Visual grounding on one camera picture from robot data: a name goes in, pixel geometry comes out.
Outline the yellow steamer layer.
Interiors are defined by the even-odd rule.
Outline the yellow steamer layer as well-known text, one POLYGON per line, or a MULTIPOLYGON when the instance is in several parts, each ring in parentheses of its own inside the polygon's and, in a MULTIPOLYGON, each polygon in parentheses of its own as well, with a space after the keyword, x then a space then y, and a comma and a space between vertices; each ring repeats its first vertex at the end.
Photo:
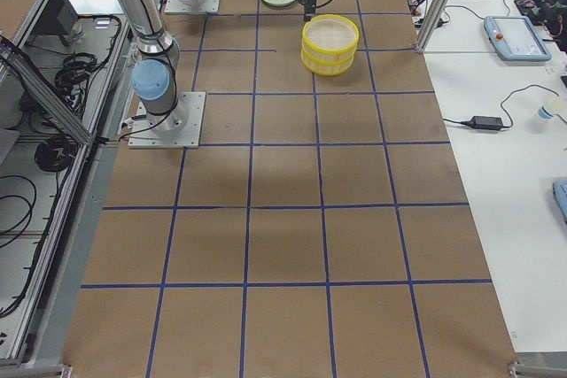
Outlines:
POLYGON ((301 36, 302 42, 315 53, 343 55, 356 50, 360 32, 350 19, 342 15, 323 14, 308 21, 301 36))
POLYGON ((336 76, 342 74, 351 67, 354 60, 354 55, 350 55, 338 61, 324 61, 315 58, 304 49, 301 50, 300 56, 307 70, 321 76, 336 76))

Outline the paper cup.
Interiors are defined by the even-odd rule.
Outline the paper cup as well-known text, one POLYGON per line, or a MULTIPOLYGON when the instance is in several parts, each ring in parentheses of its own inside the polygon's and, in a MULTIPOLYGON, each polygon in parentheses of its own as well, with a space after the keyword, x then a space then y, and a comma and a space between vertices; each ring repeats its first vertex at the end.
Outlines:
POLYGON ((559 120, 563 124, 565 124, 566 118, 563 116, 564 113, 566 113, 565 98, 561 96, 553 96, 547 98, 535 115, 535 132, 543 133, 547 129, 548 123, 552 120, 559 120))

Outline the black power adapter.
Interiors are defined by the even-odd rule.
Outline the black power adapter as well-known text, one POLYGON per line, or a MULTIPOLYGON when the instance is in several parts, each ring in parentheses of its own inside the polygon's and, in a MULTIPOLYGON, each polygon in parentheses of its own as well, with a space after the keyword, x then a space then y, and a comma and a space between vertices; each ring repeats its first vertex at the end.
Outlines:
POLYGON ((461 121, 465 127, 477 130, 500 131, 506 126, 500 117, 493 116, 473 116, 469 120, 461 121))

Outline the blue teach pendant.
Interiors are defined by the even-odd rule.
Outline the blue teach pendant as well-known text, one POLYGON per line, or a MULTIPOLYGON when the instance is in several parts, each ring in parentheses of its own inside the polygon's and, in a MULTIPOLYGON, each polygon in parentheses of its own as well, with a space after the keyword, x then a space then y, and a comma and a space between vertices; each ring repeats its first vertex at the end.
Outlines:
POLYGON ((524 16, 488 16, 484 30, 498 57, 505 61, 545 62, 552 56, 535 27, 524 16))

